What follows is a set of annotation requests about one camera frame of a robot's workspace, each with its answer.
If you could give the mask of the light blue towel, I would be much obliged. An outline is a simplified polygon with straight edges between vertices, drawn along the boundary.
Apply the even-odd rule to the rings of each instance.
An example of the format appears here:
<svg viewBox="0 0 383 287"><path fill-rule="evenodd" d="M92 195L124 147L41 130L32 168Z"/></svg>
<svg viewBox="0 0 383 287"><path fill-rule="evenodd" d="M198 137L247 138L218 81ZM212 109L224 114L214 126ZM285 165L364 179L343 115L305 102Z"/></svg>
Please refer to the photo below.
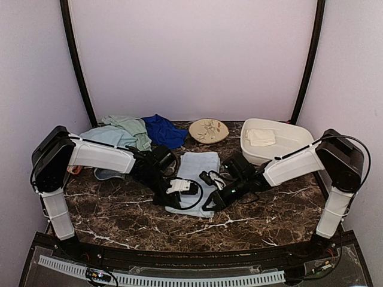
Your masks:
<svg viewBox="0 0 383 287"><path fill-rule="evenodd" d="M204 211L202 210L202 206L207 201L209 195L215 190L215 186L209 186L204 183L199 175L203 171L209 172L213 170L219 172L219 169L220 158L217 152L186 152L182 155L177 176L182 179L196 181L203 189L203 197L201 201L191 209L178 210L166 206L165 211L200 218L213 218L214 211Z"/></svg>

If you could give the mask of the white plastic basin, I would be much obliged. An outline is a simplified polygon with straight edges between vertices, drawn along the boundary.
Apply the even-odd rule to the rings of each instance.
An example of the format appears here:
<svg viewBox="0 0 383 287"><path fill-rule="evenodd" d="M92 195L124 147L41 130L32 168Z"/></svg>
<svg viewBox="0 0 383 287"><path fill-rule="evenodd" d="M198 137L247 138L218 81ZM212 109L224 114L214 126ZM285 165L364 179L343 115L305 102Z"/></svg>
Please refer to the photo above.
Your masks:
<svg viewBox="0 0 383 287"><path fill-rule="evenodd" d="M268 146L255 146L251 143L251 135L256 130L266 139L275 142ZM264 162L289 154L314 141L311 133L303 127L287 123L250 118L245 121L241 130L241 150L243 156L252 164Z"/></svg>

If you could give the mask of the cream white towel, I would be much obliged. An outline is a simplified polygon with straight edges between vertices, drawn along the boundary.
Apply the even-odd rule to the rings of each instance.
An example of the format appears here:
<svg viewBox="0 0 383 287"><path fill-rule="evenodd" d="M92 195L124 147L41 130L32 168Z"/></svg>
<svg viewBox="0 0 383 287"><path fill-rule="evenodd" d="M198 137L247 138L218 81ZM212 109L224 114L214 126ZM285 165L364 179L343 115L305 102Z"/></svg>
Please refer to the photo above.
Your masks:
<svg viewBox="0 0 383 287"><path fill-rule="evenodd" d="M271 129L248 129L245 138L251 146L271 146L276 144L276 138Z"/></svg>

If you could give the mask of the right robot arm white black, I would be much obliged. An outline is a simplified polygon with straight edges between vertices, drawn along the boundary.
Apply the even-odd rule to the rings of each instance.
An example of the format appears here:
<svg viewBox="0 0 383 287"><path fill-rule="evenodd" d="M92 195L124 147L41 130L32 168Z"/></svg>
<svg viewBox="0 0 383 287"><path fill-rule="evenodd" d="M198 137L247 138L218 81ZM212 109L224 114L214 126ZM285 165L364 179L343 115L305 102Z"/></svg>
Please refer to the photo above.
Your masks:
<svg viewBox="0 0 383 287"><path fill-rule="evenodd" d="M223 163L233 180L213 191L202 209L224 210L250 192L268 191L311 173L326 173L331 189L314 232L316 238L305 247L305 254L310 259L319 259L327 252L327 240L335 235L366 182L371 165L371 153L361 140L342 135L334 129L326 130L313 143L259 166L250 163L241 152L236 152Z"/></svg>

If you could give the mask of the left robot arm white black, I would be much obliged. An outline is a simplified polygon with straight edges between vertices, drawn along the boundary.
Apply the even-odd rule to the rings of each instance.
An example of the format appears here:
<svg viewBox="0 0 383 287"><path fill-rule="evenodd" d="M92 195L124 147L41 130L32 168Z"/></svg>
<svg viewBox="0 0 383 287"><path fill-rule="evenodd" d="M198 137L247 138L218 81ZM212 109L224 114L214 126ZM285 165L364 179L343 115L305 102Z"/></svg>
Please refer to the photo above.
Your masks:
<svg viewBox="0 0 383 287"><path fill-rule="evenodd" d="M132 146L116 146L84 139L56 126L32 153L30 184L42 200L45 216L56 237L63 241L60 249L72 261L84 256L84 246L78 243L63 194L70 167L91 167L127 174L145 185L154 194L154 204L180 207L180 197L168 192L170 181L164 171L175 160L165 146L152 151L140 151Z"/></svg>

